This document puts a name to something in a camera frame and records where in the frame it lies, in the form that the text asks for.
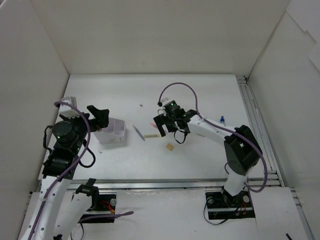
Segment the red pen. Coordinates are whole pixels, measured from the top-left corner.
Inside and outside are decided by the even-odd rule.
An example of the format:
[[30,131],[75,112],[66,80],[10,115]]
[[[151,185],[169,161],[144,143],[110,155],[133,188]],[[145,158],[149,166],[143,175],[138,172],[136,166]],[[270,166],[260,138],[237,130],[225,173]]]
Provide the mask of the red pen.
[[155,123],[149,122],[149,124],[150,124],[152,127],[156,128],[156,129],[158,128]]

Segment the yellow highlighter pen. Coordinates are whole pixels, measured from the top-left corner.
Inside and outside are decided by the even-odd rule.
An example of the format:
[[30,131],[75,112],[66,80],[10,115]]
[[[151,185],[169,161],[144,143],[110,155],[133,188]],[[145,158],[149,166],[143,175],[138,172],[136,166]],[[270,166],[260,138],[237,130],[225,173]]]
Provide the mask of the yellow highlighter pen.
[[160,134],[145,134],[143,135],[144,138],[161,138],[162,136]]

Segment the tan eraser block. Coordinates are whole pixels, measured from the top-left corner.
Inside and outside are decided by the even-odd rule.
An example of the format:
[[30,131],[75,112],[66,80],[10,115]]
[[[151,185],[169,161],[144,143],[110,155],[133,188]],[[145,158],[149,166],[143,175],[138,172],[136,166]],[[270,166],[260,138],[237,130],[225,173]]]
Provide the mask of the tan eraser block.
[[167,144],[166,145],[166,148],[169,150],[169,151],[172,151],[174,149],[174,146],[172,144]]

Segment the purple pen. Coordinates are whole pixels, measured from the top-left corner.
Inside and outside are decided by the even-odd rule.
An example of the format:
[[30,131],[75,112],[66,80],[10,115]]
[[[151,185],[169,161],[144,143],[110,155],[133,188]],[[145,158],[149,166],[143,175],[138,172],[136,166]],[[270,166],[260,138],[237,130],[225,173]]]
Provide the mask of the purple pen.
[[133,124],[132,125],[133,129],[135,130],[135,132],[139,135],[139,137],[142,139],[142,141],[146,141],[144,135],[139,131],[139,129]]

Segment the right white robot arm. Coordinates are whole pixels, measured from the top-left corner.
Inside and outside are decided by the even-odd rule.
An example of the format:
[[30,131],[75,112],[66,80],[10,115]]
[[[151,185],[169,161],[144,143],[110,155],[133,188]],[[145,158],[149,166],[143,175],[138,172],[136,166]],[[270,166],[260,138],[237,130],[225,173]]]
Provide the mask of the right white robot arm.
[[162,137],[167,132],[181,132],[185,138],[189,134],[197,134],[224,147],[229,172],[221,189],[221,200],[227,206],[237,203],[245,188],[248,173],[261,158],[261,148],[251,129],[246,125],[226,127],[200,117],[194,109],[185,111],[174,100],[164,105],[161,112],[153,120]]

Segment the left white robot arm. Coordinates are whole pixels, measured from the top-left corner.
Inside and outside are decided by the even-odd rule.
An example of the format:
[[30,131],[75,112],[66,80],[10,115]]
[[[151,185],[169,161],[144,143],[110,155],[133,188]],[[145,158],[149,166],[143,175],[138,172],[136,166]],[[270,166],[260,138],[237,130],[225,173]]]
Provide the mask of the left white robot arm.
[[68,106],[76,116],[59,114],[61,121],[49,126],[56,142],[43,164],[40,194],[23,240],[66,240],[84,213],[100,204],[96,181],[90,178],[75,191],[70,210],[59,212],[76,168],[88,150],[91,133],[109,125],[110,111],[89,105],[89,112],[83,113],[70,103],[57,101],[54,105],[59,109]]

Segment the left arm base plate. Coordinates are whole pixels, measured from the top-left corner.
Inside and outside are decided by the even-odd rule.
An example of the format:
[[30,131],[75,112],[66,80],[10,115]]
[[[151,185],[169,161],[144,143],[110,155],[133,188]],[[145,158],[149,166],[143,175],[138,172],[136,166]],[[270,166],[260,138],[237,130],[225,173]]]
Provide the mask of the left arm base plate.
[[66,210],[80,224],[109,224],[116,219],[117,195],[74,193]]

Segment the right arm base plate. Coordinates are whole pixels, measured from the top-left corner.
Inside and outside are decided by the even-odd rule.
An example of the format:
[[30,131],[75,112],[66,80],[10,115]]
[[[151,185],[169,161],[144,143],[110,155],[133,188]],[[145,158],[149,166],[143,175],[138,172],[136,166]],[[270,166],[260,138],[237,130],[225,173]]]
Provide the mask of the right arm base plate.
[[203,208],[204,220],[219,226],[229,220],[254,219],[256,217],[250,194],[243,190],[231,203],[226,203],[219,191],[206,192]]

